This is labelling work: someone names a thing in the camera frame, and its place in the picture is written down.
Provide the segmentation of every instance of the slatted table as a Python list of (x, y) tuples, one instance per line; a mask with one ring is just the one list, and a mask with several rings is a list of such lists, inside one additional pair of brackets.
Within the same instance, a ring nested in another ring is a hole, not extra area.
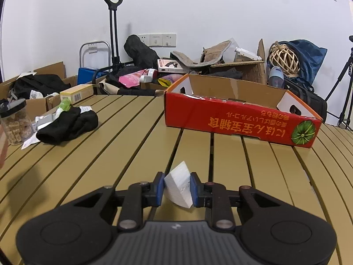
[[(165, 126), (163, 98), (93, 96), (82, 102), (98, 114), (99, 126), (60, 146), (11, 146), (0, 169), (0, 247), (21, 263), (17, 230), (27, 220), (104, 185), (117, 190), (153, 180), (181, 161), (202, 182), (228, 189), (252, 185), (330, 222), (338, 245), (330, 265), (353, 260), (353, 133), (322, 125), (311, 149), (240, 136)], [(180, 208), (166, 198), (145, 219), (199, 220), (202, 208)], [(240, 224), (236, 210), (234, 217)]]

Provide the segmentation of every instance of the metal bolt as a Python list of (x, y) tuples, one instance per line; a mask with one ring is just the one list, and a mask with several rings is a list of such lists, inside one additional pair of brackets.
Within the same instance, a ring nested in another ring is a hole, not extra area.
[(233, 222), (228, 219), (221, 219), (216, 222), (216, 226), (220, 229), (229, 229), (233, 226)]
[(137, 222), (132, 219), (125, 219), (119, 223), (119, 226), (124, 229), (133, 229), (137, 226)]

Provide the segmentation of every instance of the green pumpkin picture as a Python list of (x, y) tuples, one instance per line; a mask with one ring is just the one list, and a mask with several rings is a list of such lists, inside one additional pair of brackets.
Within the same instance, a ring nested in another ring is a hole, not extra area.
[(292, 133), (292, 141), (301, 146), (307, 144), (315, 135), (316, 127), (311, 120), (302, 121)]

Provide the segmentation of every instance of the woven bamboo basket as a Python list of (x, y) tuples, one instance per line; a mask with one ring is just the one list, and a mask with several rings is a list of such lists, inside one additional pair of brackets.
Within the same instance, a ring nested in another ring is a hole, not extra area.
[(278, 66), (289, 78), (298, 77), (300, 64), (297, 55), (287, 46), (275, 42), (269, 50), (269, 61)]

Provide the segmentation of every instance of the yellow box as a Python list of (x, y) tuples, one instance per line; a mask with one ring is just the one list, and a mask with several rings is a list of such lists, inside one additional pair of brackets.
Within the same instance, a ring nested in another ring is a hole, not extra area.
[(70, 100), (71, 104), (78, 103), (79, 101), (93, 95), (93, 85), (77, 85), (65, 91), (60, 92), (60, 99)]

